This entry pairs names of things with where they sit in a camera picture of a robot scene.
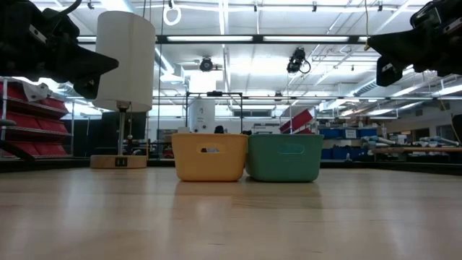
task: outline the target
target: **bin handle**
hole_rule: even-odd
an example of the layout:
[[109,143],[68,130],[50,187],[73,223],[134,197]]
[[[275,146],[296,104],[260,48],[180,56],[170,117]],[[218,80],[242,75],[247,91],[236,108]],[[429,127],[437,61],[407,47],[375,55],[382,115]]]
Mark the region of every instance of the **bin handle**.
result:
[[285,143],[278,149],[281,155],[301,155],[305,152],[305,146],[302,144]]
[[200,154],[222,154],[225,153],[225,146],[217,143],[202,143],[196,148]]

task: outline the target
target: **table surface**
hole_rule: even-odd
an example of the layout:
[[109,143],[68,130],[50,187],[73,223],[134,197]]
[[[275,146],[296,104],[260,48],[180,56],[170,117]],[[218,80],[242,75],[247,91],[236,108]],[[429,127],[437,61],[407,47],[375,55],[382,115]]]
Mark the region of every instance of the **table surface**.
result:
[[460,259],[462,178],[321,170],[184,183],[173,168],[0,174],[0,259]]

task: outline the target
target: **wooden lamp base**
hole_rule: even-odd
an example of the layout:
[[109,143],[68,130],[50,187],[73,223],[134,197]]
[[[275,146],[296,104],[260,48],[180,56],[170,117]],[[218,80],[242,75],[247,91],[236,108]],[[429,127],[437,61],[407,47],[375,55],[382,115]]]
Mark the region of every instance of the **wooden lamp base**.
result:
[[140,169],[147,166],[146,156],[134,155],[92,155],[92,169]]

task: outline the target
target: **green bin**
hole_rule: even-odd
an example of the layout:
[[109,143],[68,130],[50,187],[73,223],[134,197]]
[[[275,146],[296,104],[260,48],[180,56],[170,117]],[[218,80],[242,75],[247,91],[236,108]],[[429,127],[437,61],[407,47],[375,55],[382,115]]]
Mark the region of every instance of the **green bin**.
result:
[[258,181],[314,181],[319,175],[322,149],[322,135],[253,135],[248,139],[245,169]]

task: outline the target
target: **red shelf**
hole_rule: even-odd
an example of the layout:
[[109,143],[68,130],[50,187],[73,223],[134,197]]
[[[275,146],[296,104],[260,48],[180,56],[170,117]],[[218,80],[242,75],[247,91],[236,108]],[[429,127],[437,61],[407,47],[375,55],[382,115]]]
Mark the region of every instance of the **red shelf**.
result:
[[[3,95],[3,87],[0,87],[0,94]],[[6,110],[29,115],[42,116],[46,118],[60,119],[69,112],[60,100],[48,97],[38,102],[29,102],[24,94],[22,86],[8,86],[6,91]]]
[[16,126],[4,127],[6,140],[37,159],[71,157],[61,144],[66,137],[72,136],[59,120],[69,113],[64,102],[51,97],[29,102],[21,84],[9,82],[7,87],[6,119],[14,121]]
[[[307,109],[305,109],[292,119],[292,131],[296,131],[305,124],[310,123],[312,119],[313,116]],[[281,130],[281,134],[290,134],[290,121],[282,125],[279,130]]]

